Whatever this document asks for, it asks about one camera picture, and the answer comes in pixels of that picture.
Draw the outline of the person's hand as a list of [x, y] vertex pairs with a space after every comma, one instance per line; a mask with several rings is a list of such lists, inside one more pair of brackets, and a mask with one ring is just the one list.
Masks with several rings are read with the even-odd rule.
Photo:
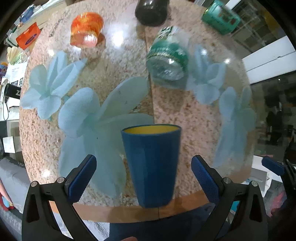
[[125, 239], [123, 239], [122, 241], [137, 241], [136, 237], [127, 237]]

